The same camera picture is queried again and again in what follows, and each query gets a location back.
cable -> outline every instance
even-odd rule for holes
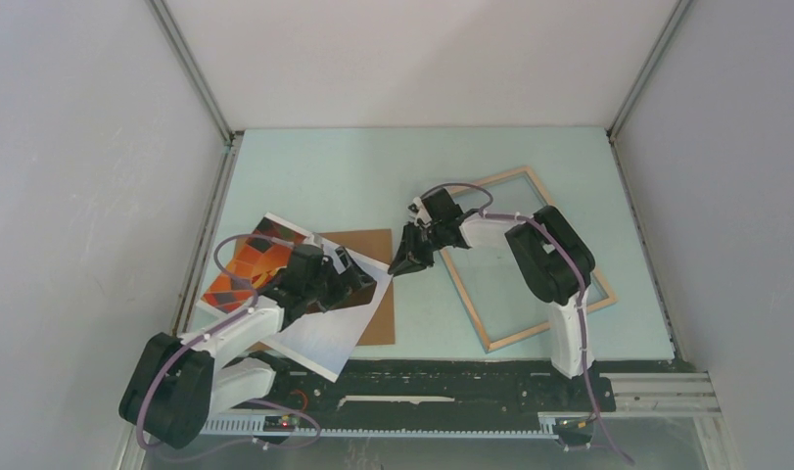
[[[480,215],[483,215],[484,212],[486,212],[486,208],[491,206],[491,203],[494,202],[494,196],[489,192],[488,189],[484,188],[483,186],[479,186],[479,185],[473,184],[473,183],[443,183],[443,184],[438,184],[437,186],[434,186],[433,188],[431,188],[428,191],[424,192],[422,194],[422,196],[420,196],[420,199],[425,198],[429,194],[437,191],[438,189],[450,188],[450,187],[471,188],[471,189],[480,191],[481,193],[489,196],[489,201],[487,203],[483,204],[482,206],[480,206],[477,209],[477,211],[480,213]]]
[[[299,389],[295,389],[292,392],[290,392],[290,395],[299,395],[302,397],[302,402],[303,402],[302,409],[300,409],[299,411],[304,411],[307,409],[307,405],[310,403],[310,400],[307,398],[306,393],[302,392]]]
[[[492,196],[489,190],[487,190],[486,188],[480,187],[472,183],[444,183],[444,184],[439,184],[431,188],[430,190],[426,191],[423,194],[423,196],[429,194],[431,191],[435,191],[437,189],[449,187],[449,186],[465,186],[472,189],[478,189],[483,193],[487,194],[489,196],[489,201],[486,204],[482,205],[479,209],[481,217],[488,219],[495,219],[495,220],[520,220],[520,219],[526,220],[527,223],[529,223],[532,227],[535,228],[535,230],[537,230],[538,232],[540,232],[541,235],[543,235],[543,238],[545,238],[546,241],[549,242],[549,244],[555,248],[555,251],[558,252],[558,255],[560,255],[561,258],[570,266],[570,269],[573,271],[573,274],[576,276],[576,279],[578,280],[579,283],[579,294],[577,296],[577,301],[576,301],[576,312],[579,315],[579,324],[581,327],[581,348],[582,348],[581,363],[583,369],[582,375],[584,376],[584,384],[586,385],[586,392],[589,395],[589,401],[592,405],[592,413],[595,415],[595,419],[598,421],[599,425],[601,426],[601,432],[604,433],[604,437],[607,439],[607,442],[609,443],[609,448],[614,452],[616,452],[617,454],[619,454],[619,456],[622,457],[622,459],[628,465],[635,465],[635,460],[633,460],[632,457],[630,457],[616,444],[616,441],[613,439],[613,436],[610,434],[610,430],[607,429],[607,426],[604,424],[604,421],[601,418],[601,407],[598,405],[598,400],[595,399],[595,392],[592,390],[592,381],[589,378],[589,371],[588,371],[589,364],[587,363],[587,358],[586,358],[586,350],[588,348],[588,344],[586,337],[586,315],[584,315],[584,303],[583,303],[583,297],[584,297],[583,292],[586,291],[587,286],[584,283],[584,277],[581,275],[581,271],[573,262],[573,259],[570,257],[570,255],[567,253],[564,247],[559,245],[557,240],[555,240],[555,237],[553,237],[552,234],[550,234],[549,231],[546,230],[546,227],[544,227],[540,223],[537,223],[534,219],[530,217],[520,216],[519,214],[486,213],[486,208],[491,203],[494,202],[494,196]]]
[[[146,422],[146,414],[149,412],[149,406],[152,403],[152,399],[154,398],[155,392],[157,391],[157,389],[160,386],[160,384],[163,382],[163,379],[165,378],[166,374],[168,374],[168,370],[174,365],[175,362],[177,362],[177,360],[182,355],[184,355],[190,349],[192,349],[192,347],[194,347],[195,345],[199,344],[201,341],[205,341],[206,338],[208,337],[207,335],[213,335],[213,334],[217,333],[218,331],[221,331],[222,329],[226,328],[227,326],[231,325],[232,323],[238,321],[239,319],[243,318],[245,315],[250,313],[250,309],[255,308],[255,306],[257,305],[258,298],[261,296],[261,294],[263,294],[263,292],[266,291],[267,289],[271,289],[271,288],[275,287],[274,283],[272,281],[270,281],[269,283],[267,283],[266,285],[262,286],[259,289],[253,289],[253,286],[252,286],[252,284],[250,283],[249,280],[244,279],[244,278],[236,275],[235,273],[227,270],[223,266],[223,264],[220,262],[220,259],[218,258],[218,254],[220,253],[221,248],[223,248],[223,246],[226,245],[227,243],[229,243],[229,242],[231,242],[233,240],[240,239],[240,238],[247,238],[247,239],[260,238],[260,239],[263,239],[263,240],[267,240],[267,241],[269,241],[271,243],[276,243],[276,244],[279,244],[279,245],[293,247],[292,243],[287,242],[285,240],[280,240],[280,239],[277,239],[277,238],[274,238],[274,237],[268,237],[266,235],[260,235],[260,234],[256,234],[256,233],[233,235],[231,237],[225,238],[223,241],[221,241],[215,247],[214,251],[212,252],[212,260],[214,261],[214,263],[218,267],[218,269],[220,269],[221,272],[223,272],[224,274],[226,274],[227,276],[232,278],[232,280],[234,282],[236,282],[236,283],[239,283],[239,284],[242,284],[242,285],[244,283],[247,283],[247,285],[249,286],[249,289],[253,291],[252,295],[250,296],[250,298],[246,302],[244,302],[243,305],[239,306],[234,311],[230,312],[227,315],[225,320],[223,320],[220,323],[218,323],[217,325],[211,327],[208,331],[202,332],[201,334],[199,334],[195,338],[193,338],[193,339],[189,340],[188,342],[186,342],[179,350],[177,350],[177,352],[175,352],[169,359],[166,360],[166,362],[163,365],[163,367],[161,367],[161,370],[158,371],[157,375],[155,376],[155,379],[152,381],[152,384],[149,386],[149,390],[146,392],[145,397],[143,397],[143,402],[140,405],[140,411],[137,413],[137,421],[135,423],[136,424],[136,428],[137,428],[135,430],[135,436],[137,438],[137,445],[139,445],[140,447],[142,447],[145,450],[152,450],[152,449],[154,449],[156,447],[159,447],[162,444],[162,442],[147,443],[146,442],[146,437],[144,435],[144,429],[143,428],[144,428],[144,424]],[[265,401],[262,404],[265,405],[265,406],[276,407],[276,409],[281,409],[281,410],[284,410],[284,411],[290,410],[290,408],[285,408],[283,406],[281,406],[279,408],[280,405],[276,405],[275,403],[269,403],[269,404],[267,404],[267,403],[269,403],[269,401]],[[300,416],[301,418],[305,419],[306,421],[308,421],[308,422],[310,422],[311,424],[314,425],[314,427],[316,428],[317,431],[316,431],[316,437],[315,437],[314,440],[312,440],[312,442],[315,442],[315,440],[317,440],[319,438],[319,436],[321,435],[321,428],[319,427],[318,423],[316,423],[313,418],[311,418],[310,416],[308,416],[308,415],[306,415],[304,413],[301,413],[301,412],[295,411],[295,410],[290,410],[290,411],[292,412],[292,414],[296,414],[296,415]],[[200,456],[191,457],[190,459],[200,458],[200,457],[202,457],[204,455],[208,455],[209,453],[212,453],[214,451],[218,451],[221,448],[233,446],[235,444],[238,444],[238,443],[237,442],[225,443],[225,445],[218,446],[218,447],[216,447],[216,448],[214,448],[214,449],[212,449],[210,451],[204,452]]]
[[[261,439],[259,439],[257,437],[251,437],[251,438],[241,438],[241,439],[234,439],[232,441],[227,441],[227,442],[225,442],[225,443],[223,443],[221,445],[215,446],[215,447],[210,448],[208,450],[204,450],[201,453],[198,453],[198,454],[195,454],[195,455],[192,455],[192,456],[189,456],[189,457],[170,457],[168,455],[163,455],[163,453],[161,451],[159,451],[157,453],[157,456],[160,459],[165,460],[166,462],[169,462],[169,463],[187,463],[187,462],[191,462],[191,461],[194,461],[194,460],[198,460],[198,459],[204,458],[207,455],[211,455],[211,454],[213,454],[215,452],[218,452],[219,450],[222,450],[224,448],[232,447],[232,446],[239,446],[241,444],[261,444],[261,448],[263,448],[264,450],[267,450],[270,447],[294,449],[294,448],[304,448],[304,447],[307,447],[307,446],[311,446],[311,445],[315,444],[315,442],[318,441],[319,438],[321,438],[321,426],[318,424],[318,422],[315,419],[313,419],[312,416],[310,416],[310,415],[308,415],[306,413],[303,413],[301,411],[298,411],[298,410],[295,410],[295,409],[292,409],[292,408],[288,408],[286,406],[282,406],[280,404],[273,403],[272,401],[266,401],[264,399],[251,399],[248,402],[249,403],[253,403],[253,404],[260,404],[261,406],[265,406],[265,407],[268,407],[268,408],[273,408],[273,409],[276,409],[278,411],[283,411],[283,412],[285,412],[287,414],[292,414],[292,415],[295,415],[295,416],[299,416],[301,419],[303,419],[303,420],[307,421],[308,423],[310,423],[311,425],[313,425],[313,428],[315,429],[316,434],[315,434],[315,436],[312,437],[312,439],[310,439],[309,441],[303,442],[301,444],[293,444],[293,445],[274,444],[274,443],[269,443],[267,441],[263,441],[263,440],[261,440]]]

wooden frame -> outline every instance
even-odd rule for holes
[[[509,181],[513,178],[517,178],[520,176],[526,176],[530,179],[533,187],[537,189],[538,195],[546,201],[546,203],[550,206],[555,206],[555,201],[546,192],[546,188],[543,186],[543,183],[537,177],[535,172],[529,166],[520,166],[515,169],[510,169],[508,171],[504,171],[499,174],[495,174],[493,176],[488,176],[486,178],[474,181],[474,184],[479,186],[489,187],[493,184],[500,184],[506,181]],[[474,191],[473,189],[465,188],[465,187],[456,187],[450,190],[451,196],[456,197],[458,194],[463,194],[467,192]],[[525,340],[533,335],[541,333],[549,329],[549,322],[544,321],[540,324],[527,328],[525,330],[519,331],[517,333],[513,333],[505,338],[500,338],[497,340],[493,340],[489,337],[489,333],[486,331],[486,327],[483,324],[483,320],[480,318],[480,314],[478,314],[477,309],[474,306],[471,298],[469,297],[469,293],[466,291],[466,287],[463,284],[463,280],[460,277],[460,273],[457,271],[457,267],[454,265],[454,260],[451,258],[451,254],[448,252],[448,249],[442,249],[441,255],[443,256],[443,262],[445,263],[445,268],[448,269],[448,273],[451,275],[451,280],[454,281],[454,286],[457,289],[457,293],[460,295],[460,300],[462,300],[463,305],[466,307],[466,311],[469,313],[469,317],[472,320],[472,324],[474,325],[475,330],[477,331],[478,336],[480,337],[480,341],[483,344],[484,350],[487,353],[492,351],[496,351],[500,348],[509,346],[513,343],[517,343],[521,340]],[[613,291],[613,288],[610,286],[610,283],[607,282],[607,279],[604,277],[604,274],[601,270],[596,267],[592,271],[593,282],[595,282],[603,294],[605,294],[604,299],[594,304],[588,306],[588,312],[594,312],[596,310],[600,310],[606,306],[611,306],[615,302],[618,301],[616,297],[616,293]]]

brown cardboard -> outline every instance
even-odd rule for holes
[[[342,245],[345,248],[358,252],[367,257],[391,264],[391,229],[383,228],[376,230],[353,230],[349,232],[328,232],[322,233],[322,237],[333,243]],[[238,240],[240,245],[236,245],[238,250],[243,243]],[[394,328],[394,283],[388,286],[382,302],[374,312],[368,327],[359,338],[358,346],[377,346],[392,345],[397,341]],[[250,348],[250,351],[264,351],[268,347],[258,343]]]

light blue table surface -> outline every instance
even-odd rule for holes
[[[264,213],[274,212],[315,232],[391,228],[396,251],[405,207],[423,190],[521,165],[538,174],[619,298],[590,316],[595,357],[672,358],[625,192],[599,127],[249,130],[214,245],[252,231]],[[222,256],[231,257],[232,250]],[[437,262],[394,281],[397,343],[357,347],[354,357],[549,357],[548,332],[486,354],[439,257]],[[216,275],[208,265],[204,290]],[[196,310],[191,328],[210,320]]]

white wall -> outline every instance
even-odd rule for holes
[[[244,129],[606,126],[676,0],[168,3]]]
[[[146,2],[0,2],[0,468],[111,465],[221,150]]]
[[[794,0],[696,2],[621,150],[746,467],[794,469]]]

